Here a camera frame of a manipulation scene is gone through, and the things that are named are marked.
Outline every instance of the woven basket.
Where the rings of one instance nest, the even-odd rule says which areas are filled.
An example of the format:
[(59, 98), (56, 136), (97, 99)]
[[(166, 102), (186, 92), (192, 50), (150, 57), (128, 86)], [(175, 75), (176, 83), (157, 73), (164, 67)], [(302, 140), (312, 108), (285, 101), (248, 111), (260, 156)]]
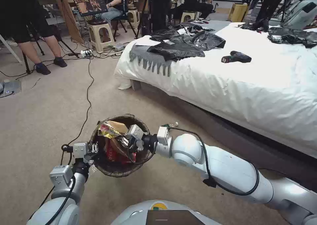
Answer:
[[(129, 128), (133, 124), (136, 124), (142, 129), (142, 131), (150, 133), (148, 127), (140, 119), (136, 118), (132, 114), (117, 115), (111, 118), (107, 118), (106, 120), (102, 121), (102, 123), (109, 120), (123, 123), (126, 125), (127, 128)], [(105, 137), (98, 136), (98, 126), (94, 130), (90, 139), (91, 145), (96, 142), (98, 142), (98, 155), (94, 157), (94, 163), (95, 166), (105, 175), (112, 177), (124, 177), (141, 168), (142, 165), (136, 165), (132, 163), (123, 165), (120, 162), (109, 161), (106, 153), (104, 152)], [(136, 156), (136, 162), (144, 161), (146, 158), (148, 158), (149, 154), (150, 151), (148, 150), (138, 152)]]

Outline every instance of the plastic stool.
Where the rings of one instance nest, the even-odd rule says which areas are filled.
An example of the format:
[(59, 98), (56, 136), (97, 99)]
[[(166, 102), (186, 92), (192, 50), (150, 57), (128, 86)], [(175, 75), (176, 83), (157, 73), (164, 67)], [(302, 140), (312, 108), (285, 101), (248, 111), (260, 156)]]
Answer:
[(127, 13), (128, 18), (130, 19), (130, 22), (132, 24), (132, 26), (134, 27), (134, 29), (138, 29), (139, 23), (140, 23), (140, 14), (138, 12), (138, 10), (129, 10)]
[[(107, 46), (114, 46), (115, 41), (113, 40), (112, 32), (110, 25), (107, 23), (107, 21), (102, 20), (98, 22), (89, 21), (87, 24), (88, 30), (89, 30), (89, 36), (90, 36), (90, 42), (95, 47), (96, 51), (98, 53), (103, 53), (103, 49)], [(103, 31), (103, 37), (104, 42), (101, 41), (99, 31), (102, 29)], [(110, 41), (106, 42), (107, 32), (108, 31), (108, 37), (110, 38)]]
[(189, 20), (190, 19), (195, 19), (195, 14), (196, 12), (192, 12), (192, 11), (184, 11), (182, 18), (181, 18), (181, 23), (184, 22), (185, 18), (188, 16)]

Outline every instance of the black plastic bag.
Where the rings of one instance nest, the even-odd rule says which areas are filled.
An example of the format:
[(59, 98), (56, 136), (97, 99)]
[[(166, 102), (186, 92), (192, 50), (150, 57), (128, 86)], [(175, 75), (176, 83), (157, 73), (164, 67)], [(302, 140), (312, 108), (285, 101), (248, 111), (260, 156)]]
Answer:
[(151, 36), (152, 36), (151, 40), (161, 42), (162, 40), (170, 39), (171, 37), (175, 37), (175, 36), (179, 36), (179, 33), (178, 33), (177, 29), (171, 28), (171, 29), (162, 29), (162, 30), (156, 31)]
[(168, 43), (162, 42), (156, 46), (149, 47), (147, 51), (162, 55), (165, 61), (174, 58), (184, 59), (195, 56), (205, 57), (205, 54), (202, 51), (197, 50), (185, 43), (183, 41), (183, 35), (170, 38), (170, 41), (175, 44), (170, 45)]
[(317, 33), (298, 29), (272, 27), (268, 30), (268, 38), (274, 43), (303, 44), (306, 48), (317, 45)]
[(174, 44), (163, 42), (149, 47), (147, 51), (160, 54), (167, 61), (175, 58), (205, 57), (203, 51), (209, 51), (216, 47), (223, 48), (226, 43), (221, 37), (206, 31), (201, 31), (194, 36), (179, 35), (170, 38), (169, 41)]
[(248, 29), (248, 30), (257, 31), (257, 32), (267, 32), (269, 25), (268, 25), (268, 20), (261, 19), (259, 21), (256, 21), (255, 23), (244, 23), (242, 25), (239, 25), (239, 28)]
[(226, 41), (207, 31), (201, 31), (194, 36), (184, 35), (184, 42), (201, 51), (209, 51), (213, 48), (224, 48)]

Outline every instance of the black cable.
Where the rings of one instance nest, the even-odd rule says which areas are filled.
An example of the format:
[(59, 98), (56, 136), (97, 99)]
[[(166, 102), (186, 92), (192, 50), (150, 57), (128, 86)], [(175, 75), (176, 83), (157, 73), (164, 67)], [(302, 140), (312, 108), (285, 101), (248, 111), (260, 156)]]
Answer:
[[(89, 88), (92, 86), (93, 82), (95, 81), (95, 79), (92, 77), (92, 75), (91, 75), (91, 73), (90, 73), (91, 58), (79, 58), (79, 59), (89, 59), (88, 74), (89, 74), (89, 76), (92, 78), (92, 82), (91, 82), (91, 84), (90, 84), (90, 85), (88, 86), (88, 88), (87, 88), (87, 101), (89, 102), (89, 107), (88, 107), (87, 112), (86, 112), (86, 120), (84, 121), (84, 123), (83, 123), (83, 125), (82, 125), (82, 127), (81, 127), (81, 129), (80, 129), (80, 132), (79, 132), (78, 136), (77, 136), (76, 138), (74, 138), (73, 140), (71, 140), (67, 145), (71, 144), (73, 141), (75, 141), (75, 140), (77, 140), (77, 139), (79, 138), (79, 136), (81, 135), (81, 133), (82, 133), (82, 131), (83, 131), (83, 128), (84, 128), (84, 126), (85, 126), (85, 124), (86, 124), (86, 122), (87, 122), (87, 120), (88, 120), (88, 112), (89, 112), (89, 110), (90, 110), (90, 108), (91, 108), (91, 102), (90, 102), (90, 100), (89, 100), (89, 98), (88, 98), (88, 91), (89, 91)], [(60, 165), (62, 165), (62, 163), (63, 163), (63, 158), (64, 158), (64, 152), (62, 152), (62, 158), (61, 158), (61, 161), (60, 161)], [(72, 153), (70, 153), (68, 165), (70, 165), (71, 161), (72, 161)]]
[[(196, 135), (196, 136), (199, 138), (199, 140), (200, 140), (200, 142), (201, 142), (201, 144), (202, 144), (202, 147), (203, 147), (203, 149), (204, 149), (205, 161), (206, 161), (206, 170), (207, 170), (207, 173), (208, 173), (208, 177), (209, 177), (209, 179), (211, 179), (212, 176), (211, 176), (211, 174), (210, 174), (209, 165), (208, 165), (207, 150), (206, 150), (206, 146), (205, 146), (203, 140), (201, 139), (201, 137), (200, 137), (197, 133), (192, 132), (192, 131), (189, 131), (189, 130), (185, 130), (185, 129), (174, 128), (174, 127), (168, 127), (167, 129), (168, 129), (168, 130), (170, 130), (170, 129), (175, 129), (175, 130), (179, 130), (179, 131), (188, 132), (188, 133), (191, 133), (191, 134)], [(235, 194), (235, 195), (247, 196), (247, 195), (252, 194), (252, 193), (257, 189), (257, 187), (258, 187), (258, 185), (259, 185), (260, 175), (259, 175), (259, 171), (258, 171), (258, 169), (255, 167), (255, 165), (252, 164), (251, 162), (249, 162), (249, 163), (254, 167), (254, 169), (255, 169), (255, 171), (256, 171), (256, 182), (255, 182), (255, 185), (253, 186), (253, 188), (252, 188), (250, 191), (248, 191), (248, 192), (236, 192), (236, 191), (233, 191), (233, 190), (231, 190), (231, 189), (228, 189), (228, 188), (222, 186), (221, 184), (219, 184), (218, 182), (215, 181), (216, 184), (217, 184), (217, 186), (219, 186), (219, 187), (222, 188), (223, 190), (225, 190), (225, 191), (227, 191), (227, 192), (229, 192), (229, 193)]]
[(72, 184), (72, 187), (70, 189), (70, 191), (68, 192), (64, 202), (62, 203), (62, 205), (59, 207), (59, 209), (56, 211), (56, 213), (54, 214), (54, 216), (45, 224), (45, 225), (50, 225), (54, 220), (55, 218), (59, 215), (59, 213), (62, 211), (63, 207), (65, 206), (67, 200), (69, 199), (70, 195), (72, 194), (73, 190), (74, 190), (74, 187), (75, 187), (75, 183), (76, 183), (76, 178), (75, 176), (73, 175), (73, 184)]
[(41, 205), (39, 206), (42, 207), (42, 205), (45, 203), (45, 201), (47, 200), (47, 198), (49, 197), (49, 195), (51, 194), (51, 192), (53, 191), (53, 189), (55, 188), (55, 186), (53, 186), (53, 188), (50, 190), (50, 192), (47, 194), (47, 196), (45, 197), (45, 199), (43, 200), (43, 202), (41, 203)]
[(2, 97), (0, 97), (0, 98), (5, 98), (5, 97), (8, 97), (8, 96), (12, 95), (13, 93), (14, 93), (14, 91), (12, 91), (12, 92), (11, 92), (11, 94), (7, 94), (7, 95), (2, 96)]
[(23, 74), (20, 74), (20, 75), (16, 75), (16, 76), (9, 76), (9, 75), (7, 75), (7, 74), (5, 74), (5, 73), (3, 73), (2, 71), (0, 71), (2, 74), (4, 74), (6, 77), (18, 77), (18, 76), (21, 76), (21, 75), (24, 75), (24, 74), (26, 74), (26, 73), (23, 73)]
[[(136, 140), (134, 140), (134, 143), (133, 143), (133, 146), (132, 146), (132, 147), (135, 147), (135, 145), (136, 145)], [(137, 165), (144, 164), (144, 163), (148, 162), (148, 161), (154, 156), (155, 151), (156, 151), (156, 146), (157, 146), (157, 143), (155, 143), (155, 146), (154, 146), (154, 150), (153, 150), (152, 155), (149, 156), (147, 159), (145, 159), (145, 160), (142, 161), (142, 162), (134, 162), (134, 161), (131, 159), (131, 157), (130, 157), (130, 152), (129, 152), (129, 148), (128, 148), (128, 150), (127, 150), (128, 158), (129, 158), (129, 160), (130, 160), (133, 164), (137, 164)]]

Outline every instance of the power drill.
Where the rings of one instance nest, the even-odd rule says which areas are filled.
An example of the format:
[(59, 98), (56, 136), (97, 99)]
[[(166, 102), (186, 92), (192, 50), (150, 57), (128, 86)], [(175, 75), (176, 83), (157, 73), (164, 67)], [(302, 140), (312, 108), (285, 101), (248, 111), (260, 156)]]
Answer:
[(248, 63), (252, 60), (251, 57), (241, 53), (241, 52), (236, 52), (236, 51), (232, 51), (230, 53), (230, 56), (224, 56), (221, 59), (221, 62), (223, 63), (229, 63), (229, 62), (235, 62), (235, 61), (239, 61), (242, 63)]

